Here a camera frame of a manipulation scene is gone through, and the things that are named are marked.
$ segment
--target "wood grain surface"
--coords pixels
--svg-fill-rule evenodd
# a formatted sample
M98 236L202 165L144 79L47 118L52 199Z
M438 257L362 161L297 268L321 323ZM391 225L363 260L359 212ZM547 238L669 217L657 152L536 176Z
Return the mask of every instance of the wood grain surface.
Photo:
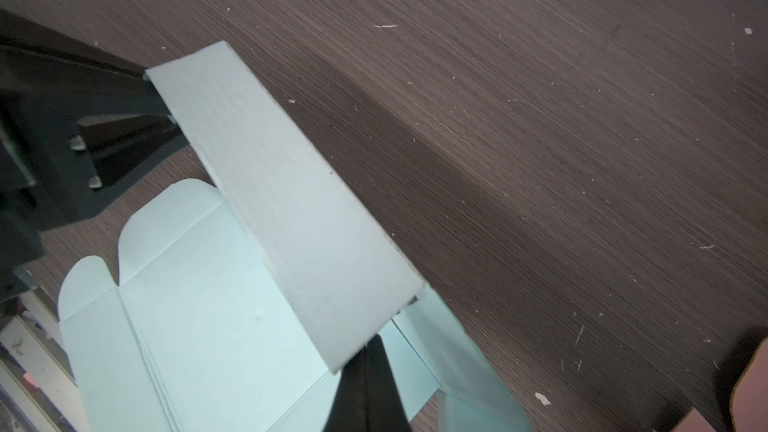
M723 427L717 362L768 322L768 0L0 6L147 66L229 41L537 430L690 406ZM45 234L35 277L55 296L83 255L114 267L128 216L184 177L205 177L188 149Z

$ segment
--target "metal bolt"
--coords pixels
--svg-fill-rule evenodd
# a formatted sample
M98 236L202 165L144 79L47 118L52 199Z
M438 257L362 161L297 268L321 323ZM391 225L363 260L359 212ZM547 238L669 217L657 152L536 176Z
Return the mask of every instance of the metal bolt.
M69 139L69 148L74 150L74 151L76 151L76 152L80 152L82 150L85 150L86 149L85 139L83 139L82 136L71 137Z
M93 176L88 179L88 187L90 188L101 188L102 185L101 177L99 176Z

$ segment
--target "cardboard box flap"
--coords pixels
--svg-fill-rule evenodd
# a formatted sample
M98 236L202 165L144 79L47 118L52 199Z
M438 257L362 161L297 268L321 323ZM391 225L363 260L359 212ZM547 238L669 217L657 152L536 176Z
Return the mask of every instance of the cardboard box flap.
M331 370L424 281L389 234L219 42L147 71Z
M96 297L116 288L107 264L101 257L82 258L64 278L58 293L58 320L65 321Z
M152 207L141 208L130 216L120 233L120 285L224 202L216 188L195 178L176 182L166 190L172 192L161 193L153 199ZM146 227L148 220L152 227Z
M467 402L442 390L438 392L438 432L532 432L527 422L522 418L510 425L498 414L489 414L485 408L478 408L476 402Z
M446 303L429 286L392 319L440 383L440 390L492 414L508 430L532 430L507 385Z
M397 392L408 421L413 420L418 412L429 402L440 383L424 364L410 343L390 321L379 331L384 343L389 368L395 378Z

